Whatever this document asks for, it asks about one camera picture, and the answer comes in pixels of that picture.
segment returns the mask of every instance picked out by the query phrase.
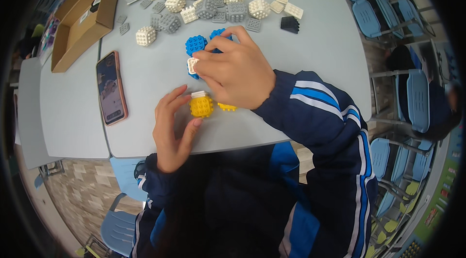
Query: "black building block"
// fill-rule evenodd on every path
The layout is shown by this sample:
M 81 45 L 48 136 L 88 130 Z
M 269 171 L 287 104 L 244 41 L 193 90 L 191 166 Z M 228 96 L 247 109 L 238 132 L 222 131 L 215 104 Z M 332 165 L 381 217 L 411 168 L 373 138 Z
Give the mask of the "black building block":
M 294 16 L 282 17 L 282 22 L 280 24 L 282 30 L 298 34 L 299 32 L 299 22 Z

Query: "yellow building block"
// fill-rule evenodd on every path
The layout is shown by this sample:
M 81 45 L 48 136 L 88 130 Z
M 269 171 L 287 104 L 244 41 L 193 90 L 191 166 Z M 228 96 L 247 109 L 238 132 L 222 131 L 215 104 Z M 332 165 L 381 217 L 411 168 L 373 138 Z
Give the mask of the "yellow building block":
M 213 112 L 212 98 L 209 97 L 207 92 L 199 91 L 191 94 L 191 101 L 189 102 L 191 114 L 195 117 L 209 117 Z
M 222 110 L 235 111 L 237 109 L 237 107 L 233 105 L 221 104 L 221 103 L 217 103 L 217 104 Z

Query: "phone screen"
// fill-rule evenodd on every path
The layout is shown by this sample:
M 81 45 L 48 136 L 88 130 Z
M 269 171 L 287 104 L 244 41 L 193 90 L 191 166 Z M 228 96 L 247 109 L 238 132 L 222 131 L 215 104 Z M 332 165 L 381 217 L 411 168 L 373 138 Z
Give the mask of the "phone screen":
M 125 117 L 123 102 L 118 87 L 115 53 L 108 54 L 97 64 L 100 107 L 107 125 Z

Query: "right hand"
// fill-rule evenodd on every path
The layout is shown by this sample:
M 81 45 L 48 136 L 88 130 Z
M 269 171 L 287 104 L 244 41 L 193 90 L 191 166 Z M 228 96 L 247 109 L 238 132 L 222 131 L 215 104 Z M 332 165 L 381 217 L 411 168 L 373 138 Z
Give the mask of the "right hand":
M 226 39 L 236 35 L 240 43 Z M 222 54 L 213 54 L 218 48 Z M 195 72 L 206 81 L 216 101 L 255 110 L 275 87 L 275 73 L 243 26 L 227 28 L 205 50 L 192 55 Z

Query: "navy track jacket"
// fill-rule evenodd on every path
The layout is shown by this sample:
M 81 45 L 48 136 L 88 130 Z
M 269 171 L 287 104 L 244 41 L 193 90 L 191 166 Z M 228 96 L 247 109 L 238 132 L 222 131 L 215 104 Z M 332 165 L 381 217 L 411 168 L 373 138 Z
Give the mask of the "navy track jacket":
M 245 236 L 264 253 L 255 257 L 364 257 L 377 193 L 367 125 L 348 94 L 316 73 L 275 74 L 270 98 L 254 112 L 309 148 L 315 169 L 307 173 L 307 185 L 297 183 L 299 161 L 289 142 L 259 147 L 262 155 L 244 161 L 262 160 L 266 174 L 219 161 L 204 193 L 205 219 L 216 237 L 211 244 L 216 254 L 230 248 L 216 257 L 230 257 L 232 244 Z M 152 154 L 146 162 L 156 160 Z M 148 202 L 136 218 L 132 258 L 141 257 L 147 243 L 156 247 L 176 180 L 177 172 L 156 169 L 140 179 Z

